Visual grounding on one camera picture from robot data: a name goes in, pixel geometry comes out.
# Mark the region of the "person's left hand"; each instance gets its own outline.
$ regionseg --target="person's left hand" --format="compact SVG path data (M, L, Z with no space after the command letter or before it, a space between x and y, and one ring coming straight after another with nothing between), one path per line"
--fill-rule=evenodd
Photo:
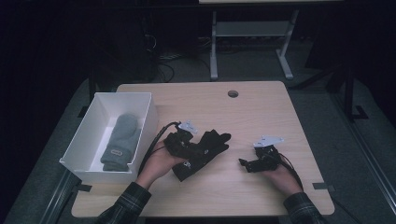
M166 175L173 166L184 161L187 160L172 156L164 143L159 142L155 145L152 154L146 161L145 167L135 182L143 188L149 189L156 179Z

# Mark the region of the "black glove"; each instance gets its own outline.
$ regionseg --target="black glove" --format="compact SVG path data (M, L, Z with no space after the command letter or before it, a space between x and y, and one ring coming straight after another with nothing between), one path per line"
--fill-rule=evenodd
M220 135L215 130L212 130L211 132L205 132L198 144L191 144L191 147L201 151L203 156L191 158L189 161L177 164L172 168L180 182L198 172L217 155L227 150L229 146L225 143L230 139L231 135L229 133Z

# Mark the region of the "person's right hand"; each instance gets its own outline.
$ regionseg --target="person's right hand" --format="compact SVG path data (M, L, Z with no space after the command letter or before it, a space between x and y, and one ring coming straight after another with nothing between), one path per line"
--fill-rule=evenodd
M295 193L303 192L303 189L297 183L297 180L282 164L279 164L274 171L262 171L262 175L270 179L271 182L286 195L286 197Z

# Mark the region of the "black device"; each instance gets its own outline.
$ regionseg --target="black device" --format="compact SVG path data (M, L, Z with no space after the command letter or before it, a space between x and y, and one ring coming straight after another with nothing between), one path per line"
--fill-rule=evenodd
M169 133L163 140L172 156L180 157L183 159L201 158L204 152L200 150L194 143L190 143L192 134L176 126L177 132Z
M267 147L254 147L256 156L259 158L256 161L245 161L239 159L241 165L245 166L248 173L256 173L266 170L275 170L282 159L277 149L271 145Z
M259 159L256 161L245 161L239 159L239 162L242 166L245 166L248 173L274 171L279 166L279 164L283 165L294 176L300 187L304 189L303 183L297 172L294 170L294 167L291 165L290 161L284 155L280 154L274 147L274 144L283 141L284 139L279 137L262 136L262 139L258 143L253 144L254 149L256 150L256 156Z

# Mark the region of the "plaid sleeve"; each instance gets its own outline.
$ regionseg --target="plaid sleeve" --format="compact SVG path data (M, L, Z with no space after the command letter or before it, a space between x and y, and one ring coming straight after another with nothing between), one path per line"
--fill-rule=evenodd
M293 224L328 223L306 193L296 193L283 202Z
M121 194L114 205L96 219L95 223L136 223L150 197L151 194L146 189L133 182Z

